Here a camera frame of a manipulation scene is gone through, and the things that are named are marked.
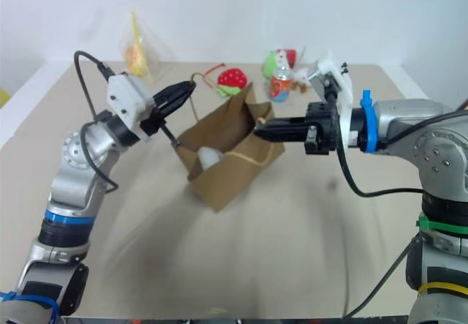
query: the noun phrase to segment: soda can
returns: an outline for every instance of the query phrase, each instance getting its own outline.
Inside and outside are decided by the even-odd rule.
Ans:
[[[293,84],[293,71],[281,67],[273,71],[270,82],[270,98],[272,101],[285,101]]]

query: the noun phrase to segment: plastic bag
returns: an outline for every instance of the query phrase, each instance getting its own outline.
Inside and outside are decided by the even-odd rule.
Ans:
[[[150,43],[149,34],[132,12],[132,22],[122,38],[120,50],[128,70],[146,82],[153,83],[159,75],[159,57]]]

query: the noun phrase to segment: table surface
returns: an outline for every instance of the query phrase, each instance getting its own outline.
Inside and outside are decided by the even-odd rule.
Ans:
[[[111,64],[115,70],[122,64]],[[161,88],[213,64],[163,64]],[[267,100],[259,64],[240,67]],[[83,73],[98,110],[106,85],[91,64]],[[350,66],[355,105],[363,88],[375,100],[402,98],[377,66]],[[199,116],[220,99],[202,81],[194,93]],[[312,92],[274,104],[277,116],[303,116]],[[69,69],[0,150],[0,289],[15,287],[37,236],[61,161],[64,139],[90,120],[75,72]],[[194,124],[187,104],[168,119],[176,134]],[[419,187],[418,172],[394,157],[349,150],[350,169],[366,191]],[[109,194],[91,234],[85,264],[83,317],[339,317],[346,298],[357,306],[416,233],[420,196],[363,199],[352,193],[334,153],[286,152],[222,212],[191,191],[168,139],[157,135],[126,152],[111,173],[121,188]],[[416,294],[400,265],[361,315],[407,314]]]

